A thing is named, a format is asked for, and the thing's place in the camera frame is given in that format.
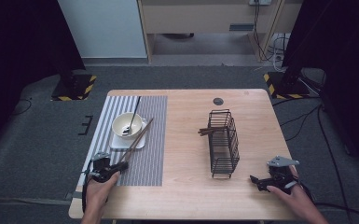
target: metal wire rack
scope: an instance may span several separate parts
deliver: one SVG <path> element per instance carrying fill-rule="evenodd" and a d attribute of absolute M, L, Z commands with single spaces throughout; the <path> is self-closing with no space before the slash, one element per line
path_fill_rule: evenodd
<path fill-rule="evenodd" d="M 200 134 L 208 134 L 212 177 L 224 175 L 231 178 L 240 160 L 238 136 L 231 112 L 228 109 L 211 111 L 208 128 L 200 129 Z"/>

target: white cabinet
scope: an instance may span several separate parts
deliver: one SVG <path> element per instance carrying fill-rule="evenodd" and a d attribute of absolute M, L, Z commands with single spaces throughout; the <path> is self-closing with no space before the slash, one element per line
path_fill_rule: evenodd
<path fill-rule="evenodd" d="M 58 0 L 82 58 L 146 58 L 136 0 Z"/>

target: gray striped mat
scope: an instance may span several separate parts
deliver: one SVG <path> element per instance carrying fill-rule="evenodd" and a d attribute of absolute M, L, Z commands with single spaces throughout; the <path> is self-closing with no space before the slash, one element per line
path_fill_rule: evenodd
<path fill-rule="evenodd" d="M 133 112 L 137 96 L 107 96 L 104 108 L 95 130 L 89 153 L 83 165 L 87 169 L 90 159 L 99 151 L 111 154 L 111 165 L 117 163 L 125 149 L 112 149 L 109 139 L 113 134 L 111 125 L 115 117 L 125 112 Z M 146 133 L 145 146 L 136 148 L 130 158 L 130 168 L 123 172 L 118 186 L 161 186 L 162 159 L 164 155 L 165 119 L 167 96 L 142 96 L 137 113 L 144 119 L 154 119 Z M 78 185 L 83 185 L 81 175 Z"/>

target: white bowl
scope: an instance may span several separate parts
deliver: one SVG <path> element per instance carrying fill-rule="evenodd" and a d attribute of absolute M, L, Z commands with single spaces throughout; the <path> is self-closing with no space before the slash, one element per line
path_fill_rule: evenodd
<path fill-rule="evenodd" d="M 132 139 L 135 138 L 139 132 L 142 130 L 142 118 L 138 114 L 135 114 L 133 118 L 133 122 L 131 125 L 131 131 L 128 134 L 124 134 L 123 132 L 130 127 L 131 119 L 133 113 L 124 113 L 117 116 L 112 123 L 112 131 L 115 135 L 122 137 L 124 139 Z"/>

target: black curtain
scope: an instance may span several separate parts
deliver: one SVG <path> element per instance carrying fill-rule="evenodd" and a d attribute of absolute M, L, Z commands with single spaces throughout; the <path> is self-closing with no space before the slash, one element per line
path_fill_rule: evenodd
<path fill-rule="evenodd" d="M 304 0 L 283 61 L 293 64 L 325 71 L 326 112 L 359 155 L 359 1 Z"/>
<path fill-rule="evenodd" d="M 0 130 L 21 90 L 85 69 L 56 0 L 0 0 Z"/>

